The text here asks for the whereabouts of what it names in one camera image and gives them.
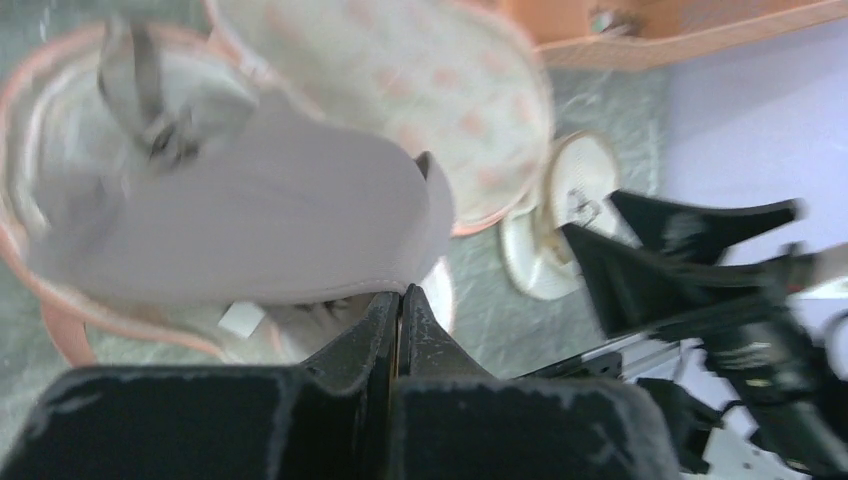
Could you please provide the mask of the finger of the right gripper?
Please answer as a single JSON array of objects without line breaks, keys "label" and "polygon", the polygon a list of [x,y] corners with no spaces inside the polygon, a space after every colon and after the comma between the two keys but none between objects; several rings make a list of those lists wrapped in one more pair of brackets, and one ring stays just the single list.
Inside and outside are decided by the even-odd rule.
[{"label": "finger of the right gripper", "polygon": [[800,212],[795,200],[722,209],[625,190],[611,193],[609,202],[644,250],[702,265],[717,265],[730,247],[789,224]]},{"label": "finger of the right gripper", "polygon": [[562,232],[610,337],[700,338],[769,316],[757,269],[685,263],[576,224],[563,226]]}]

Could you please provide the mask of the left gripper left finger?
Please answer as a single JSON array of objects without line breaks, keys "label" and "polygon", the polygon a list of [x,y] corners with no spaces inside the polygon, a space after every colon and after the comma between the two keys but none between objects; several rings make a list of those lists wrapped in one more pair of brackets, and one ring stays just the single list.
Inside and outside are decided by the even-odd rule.
[{"label": "left gripper left finger", "polygon": [[86,367],[60,376],[5,479],[378,479],[401,298],[306,362]]}]

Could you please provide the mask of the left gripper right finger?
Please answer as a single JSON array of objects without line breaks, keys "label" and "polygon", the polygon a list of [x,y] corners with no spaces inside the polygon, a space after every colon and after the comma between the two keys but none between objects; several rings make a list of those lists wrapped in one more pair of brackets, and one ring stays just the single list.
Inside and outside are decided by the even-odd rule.
[{"label": "left gripper right finger", "polygon": [[619,380],[501,380],[487,374],[396,383],[393,479],[679,479],[663,415]]}]

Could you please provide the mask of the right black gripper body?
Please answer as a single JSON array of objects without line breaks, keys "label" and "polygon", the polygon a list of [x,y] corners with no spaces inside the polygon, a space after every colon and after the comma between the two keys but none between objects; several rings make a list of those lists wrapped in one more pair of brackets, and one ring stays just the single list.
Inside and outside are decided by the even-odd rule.
[{"label": "right black gripper body", "polygon": [[753,443],[812,477],[847,474],[847,383],[788,298],[833,279],[833,264],[791,244],[762,263],[720,268],[708,291],[735,305],[702,340],[707,369],[731,384],[756,424]]}]

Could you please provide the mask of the floral pink laundry bag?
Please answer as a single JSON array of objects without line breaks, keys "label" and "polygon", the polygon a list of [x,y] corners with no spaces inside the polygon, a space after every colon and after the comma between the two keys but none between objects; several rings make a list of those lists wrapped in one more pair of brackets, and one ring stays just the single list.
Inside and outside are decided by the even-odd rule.
[{"label": "floral pink laundry bag", "polygon": [[[517,29],[489,12],[455,1],[211,1],[207,8],[256,64],[231,60],[189,30],[114,14],[45,45],[3,93],[1,256],[41,299],[54,344],[74,366],[96,362],[89,326],[228,363],[296,363],[354,323],[377,294],[307,304],[152,303],[90,294],[30,269],[31,238],[47,225],[34,196],[39,175],[53,166],[126,167],[132,159],[97,93],[112,17],[150,27],[179,62],[284,94],[313,120],[389,140],[411,156],[428,152],[452,194],[450,237],[499,220],[542,169],[553,129],[547,74]],[[414,283],[435,295],[444,327],[453,320],[447,252]]]}]

